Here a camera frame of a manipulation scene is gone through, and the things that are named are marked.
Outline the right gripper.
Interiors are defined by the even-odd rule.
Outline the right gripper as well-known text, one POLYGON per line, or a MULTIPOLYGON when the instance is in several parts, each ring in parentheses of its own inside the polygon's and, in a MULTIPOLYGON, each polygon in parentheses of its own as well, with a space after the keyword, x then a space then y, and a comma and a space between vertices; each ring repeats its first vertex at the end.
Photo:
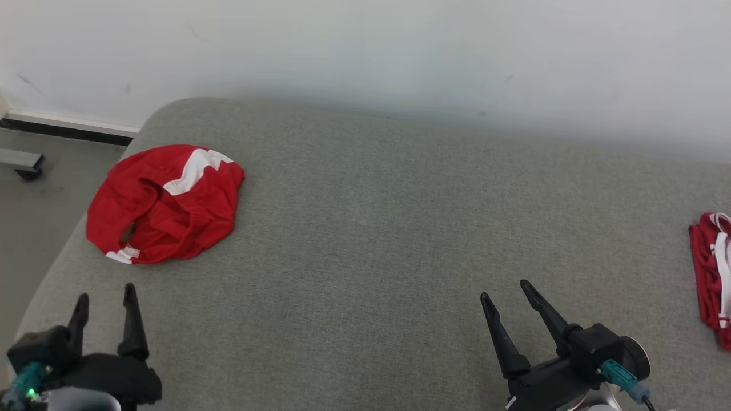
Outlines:
POLYGON ((599 390, 607 380, 599 369, 588 373, 577 372, 569 359, 569 336, 581 326, 569 324, 527 279, 520 280, 520 288, 528 304, 539 313, 551 338, 556 344, 558 357, 531 369, 530 362, 519 353, 504 328, 498 309, 486 292, 480 295, 485 319, 501 374, 508 381, 509 398, 506 410, 567 410, 588 393, 599 390))

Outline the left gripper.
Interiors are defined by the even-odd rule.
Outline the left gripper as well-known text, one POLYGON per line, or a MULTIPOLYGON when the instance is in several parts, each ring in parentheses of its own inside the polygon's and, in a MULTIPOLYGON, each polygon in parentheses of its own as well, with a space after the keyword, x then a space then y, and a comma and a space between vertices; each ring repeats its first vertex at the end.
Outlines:
MULTIPOLYGON (((89 319, 89 295, 84 292, 76 302, 68 325, 68 349, 74 357, 83 354, 83 331, 89 319)), ((94 353, 73 362, 64 372, 48 378, 48 388, 78 388, 106 393, 120 400, 123 409, 135 409, 141 404, 162 400, 162 381, 146 364, 148 341, 138 294, 133 283, 124 289, 125 321, 123 339, 118 344, 118 356, 94 353)))

